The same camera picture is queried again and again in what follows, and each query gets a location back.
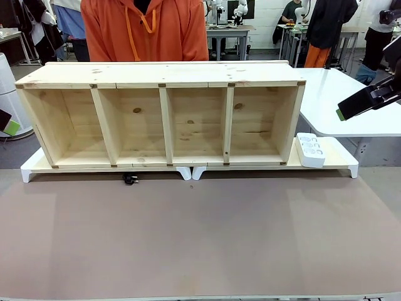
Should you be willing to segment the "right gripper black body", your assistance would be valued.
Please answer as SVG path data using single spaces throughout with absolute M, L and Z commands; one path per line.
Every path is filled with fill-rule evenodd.
M 375 89 L 379 92 L 399 92 L 401 91 L 401 73 L 395 73 L 375 84 Z

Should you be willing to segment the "white curved-edge table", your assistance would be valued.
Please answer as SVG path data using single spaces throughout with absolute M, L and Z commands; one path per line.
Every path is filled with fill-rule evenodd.
M 306 79 L 296 132 L 334 137 L 363 167 L 401 167 L 401 105 L 393 103 L 341 121 L 338 103 L 364 85 L 336 70 L 300 68 Z

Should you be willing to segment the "blue bag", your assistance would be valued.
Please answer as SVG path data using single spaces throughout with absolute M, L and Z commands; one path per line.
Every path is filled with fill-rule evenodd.
M 357 71 L 357 74 L 355 75 L 355 80 L 366 86 L 369 86 L 371 82 L 373 82 L 373 80 L 375 79 L 376 75 L 377 72 L 375 70 L 371 70 L 369 67 L 361 64 Z

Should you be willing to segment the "bystander white shirt black trousers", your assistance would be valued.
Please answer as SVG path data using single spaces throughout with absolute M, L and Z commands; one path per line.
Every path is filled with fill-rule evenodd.
M 401 9 L 401 0 L 370 0 L 369 11 L 372 15 L 372 22 L 365 35 L 366 50 L 363 59 L 363 66 L 376 73 L 383 58 L 383 49 L 387 46 L 396 27 L 397 19 L 385 18 L 380 16 L 382 11 L 393 11 Z

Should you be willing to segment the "white cylindrical air purifier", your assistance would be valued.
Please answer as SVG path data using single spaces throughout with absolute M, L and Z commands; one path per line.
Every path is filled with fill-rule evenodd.
M 15 77 L 4 53 L 0 53 L 0 109 L 11 114 L 12 119 L 20 124 L 20 129 L 14 136 L 0 132 L 0 138 L 22 139 L 33 133 L 33 128 L 16 91 Z

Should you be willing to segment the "white three-socket power strip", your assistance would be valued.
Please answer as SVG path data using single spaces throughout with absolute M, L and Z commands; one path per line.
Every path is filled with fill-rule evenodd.
M 295 146 L 300 163 L 303 167 L 323 167 L 326 156 L 315 134 L 303 132 L 297 133 Z

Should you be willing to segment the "bystander black jacket orange trousers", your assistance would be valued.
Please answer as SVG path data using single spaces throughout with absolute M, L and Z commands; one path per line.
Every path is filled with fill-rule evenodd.
M 351 20 L 358 5 L 358 0 L 316 0 L 306 33 L 309 47 L 305 68 L 326 65 L 343 24 Z

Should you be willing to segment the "white background desk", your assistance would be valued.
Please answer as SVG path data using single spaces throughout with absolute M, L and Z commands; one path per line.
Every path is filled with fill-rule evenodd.
M 11 66 L 40 64 L 34 46 L 17 28 L 0 28 L 0 53 L 5 54 Z

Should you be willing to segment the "bystander in black jacket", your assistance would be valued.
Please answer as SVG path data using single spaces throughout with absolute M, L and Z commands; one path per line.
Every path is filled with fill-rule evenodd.
M 41 64 L 57 61 L 56 50 L 64 42 L 55 17 L 42 0 L 16 0 L 19 27 L 34 46 Z

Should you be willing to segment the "seated bystander in green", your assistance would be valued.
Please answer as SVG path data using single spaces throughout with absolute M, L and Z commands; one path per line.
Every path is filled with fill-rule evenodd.
M 277 26 L 273 32 L 272 41 L 276 45 L 283 33 L 283 29 L 280 28 L 279 24 L 294 23 L 296 21 L 295 9 L 301 7 L 301 0 L 290 0 L 290 2 L 285 6 L 281 17 L 278 20 Z

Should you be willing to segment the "bystander in blue shirt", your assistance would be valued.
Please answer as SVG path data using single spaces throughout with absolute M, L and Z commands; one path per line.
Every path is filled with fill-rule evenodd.
M 81 0 L 52 0 L 59 29 L 67 34 L 78 62 L 89 62 Z

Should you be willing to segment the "black background monitor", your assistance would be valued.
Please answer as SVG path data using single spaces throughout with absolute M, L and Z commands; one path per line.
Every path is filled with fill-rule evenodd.
M 255 11 L 255 0 L 246 0 L 248 12 L 242 18 L 243 19 L 254 19 Z M 227 0 L 226 12 L 227 19 L 232 21 L 234 17 L 234 10 L 238 7 L 239 0 Z

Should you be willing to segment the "grey background workbench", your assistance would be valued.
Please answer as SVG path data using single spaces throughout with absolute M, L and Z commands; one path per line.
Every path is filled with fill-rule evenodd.
M 240 24 L 236 27 L 219 28 L 217 26 L 206 26 L 208 38 L 216 40 L 216 60 L 221 60 L 221 40 L 223 38 L 236 38 L 239 42 L 237 53 L 239 59 L 244 61 L 247 58 L 247 39 L 250 31 L 254 31 L 255 27 L 251 25 Z

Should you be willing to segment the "four-compartment pine wood shelf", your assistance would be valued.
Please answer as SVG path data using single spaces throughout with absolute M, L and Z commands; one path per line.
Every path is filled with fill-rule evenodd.
M 58 169 L 285 166 L 305 85 L 285 61 L 48 63 L 16 82 Z

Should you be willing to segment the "person in orange hoodie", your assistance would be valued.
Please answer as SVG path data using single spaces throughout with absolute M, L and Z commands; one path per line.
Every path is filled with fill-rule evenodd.
M 207 61 L 202 0 L 81 0 L 92 62 Z

